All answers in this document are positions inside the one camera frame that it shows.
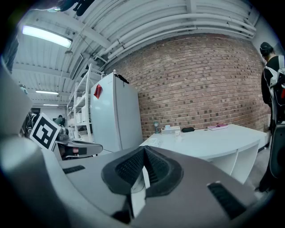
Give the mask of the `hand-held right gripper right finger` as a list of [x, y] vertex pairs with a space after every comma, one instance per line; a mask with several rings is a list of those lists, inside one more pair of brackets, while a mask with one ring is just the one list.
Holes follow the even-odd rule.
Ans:
[[[162, 148], [156, 151], [177, 161], [183, 177], [166, 196], [151, 197], [133, 220], [134, 228], [241, 228], [251, 207], [257, 202], [253, 191], [211, 163]], [[245, 208], [234, 218], [220, 205], [209, 190], [220, 183]]]

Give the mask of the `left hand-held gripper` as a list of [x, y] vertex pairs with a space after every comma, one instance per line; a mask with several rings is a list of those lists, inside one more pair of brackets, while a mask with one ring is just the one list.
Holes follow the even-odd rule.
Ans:
[[[56, 124], [46, 114], [38, 117], [29, 138], [40, 148], [50, 150], [58, 161], [62, 160], [58, 142], [68, 140], [66, 129]], [[91, 142], [69, 142], [66, 145], [66, 156], [85, 158], [97, 155], [103, 151], [103, 146]]]

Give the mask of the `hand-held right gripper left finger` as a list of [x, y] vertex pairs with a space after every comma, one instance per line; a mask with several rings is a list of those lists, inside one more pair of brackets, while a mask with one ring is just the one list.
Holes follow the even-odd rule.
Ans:
[[136, 218], [146, 204], [147, 170], [145, 167], [139, 169], [139, 176], [127, 196], [114, 194], [103, 181], [101, 172], [107, 163], [131, 151], [110, 153], [103, 150], [96, 157], [59, 162], [63, 169], [83, 166], [84, 169], [67, 174], [70, 182], [93, 206], [126, 224]]

